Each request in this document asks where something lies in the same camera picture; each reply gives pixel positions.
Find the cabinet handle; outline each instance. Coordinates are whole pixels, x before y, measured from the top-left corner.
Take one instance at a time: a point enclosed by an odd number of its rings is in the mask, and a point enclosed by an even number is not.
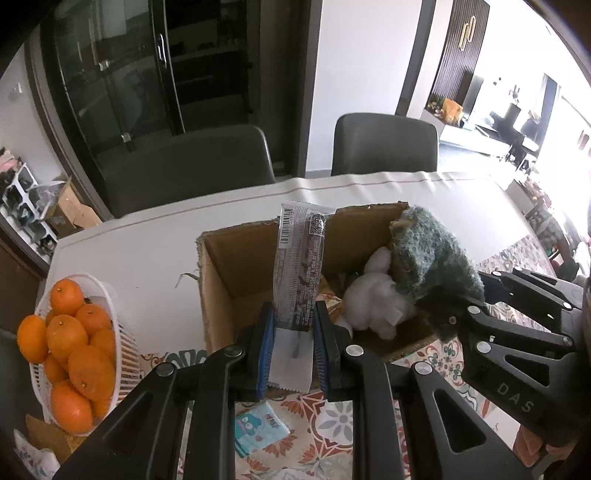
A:
[[[159,33],[160,44],[156,45],[156,49],[158,50],[158,58],[162,63],[164,63],[164,68],[168,68],[168,63],[166,61],[166,44],[164,43],[164,36]]]

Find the gray chair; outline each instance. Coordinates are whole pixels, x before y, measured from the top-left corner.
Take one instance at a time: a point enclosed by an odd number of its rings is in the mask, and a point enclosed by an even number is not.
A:
[[[422,120],[347,113],[336,122],[332,175],[436,171],[438,145],[437,130]]]
[[[275,183],[265,135],[253,125],[204,129],[133,153],[103,172],[116,218],[211,193]]]

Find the plush toy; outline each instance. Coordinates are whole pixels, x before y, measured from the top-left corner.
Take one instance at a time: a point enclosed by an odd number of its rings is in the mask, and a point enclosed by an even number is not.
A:
[[[354,330],[370,328],[383,340],[396,336],[400,322],[416,315],[416,308],[396,291],[396,284],[387,274],[391,251],[382,247],[365,264],[363,275],[345,291],[343,311],[337,324],[349,324]]]

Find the floral table cover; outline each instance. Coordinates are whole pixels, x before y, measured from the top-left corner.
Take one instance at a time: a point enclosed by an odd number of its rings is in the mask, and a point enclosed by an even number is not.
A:
[[[539,273],[554,276],[551,265],[533,235],[526,236],[502,252],[477,265],[479,270],[490,273],[493,270],[511,271],[520,266]],[[491,306],[491,313],[508,322],[541,329],[536,322],[520,312],[504,305]],[[172,362],[186,367],[203,362],[204,350],[152,353],[143,355],[142,374],[147,374],[160,362]],[[457,339],[450,342],[439,340],[414,352],[396,363],[409,367],[414,362],[427,361],[432,364],[466,402],[485,418],[496,407],[462,380],[464,366],[462,346]],[[349,480],[353,465],[353,418],[351,402],[327,402],[322,392],[282,395],[268,400],[275,414],[288,426],[290,434],[282,440],[259,450],[250,456],[236,456],[237,480]],[[240,413],[253,404],[237,404]],[[405,474],[410,477],[404,429],[400,411],[396,410],[398,434],[402,449]],[[190,412],[186,425],[190,423]],[[186,434],[181,451],[186,448]],[[183,472],[184,457],[179,459],[179,478]]]

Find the packaged snack stick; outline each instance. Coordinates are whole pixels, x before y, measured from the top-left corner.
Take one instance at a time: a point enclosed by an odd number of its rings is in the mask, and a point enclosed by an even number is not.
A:
[[[326,216],[334,213],[308,203],[286,202],[273,272],[275,345],[269,383],[307,393],[312,381],[312,322],[318,295]]]

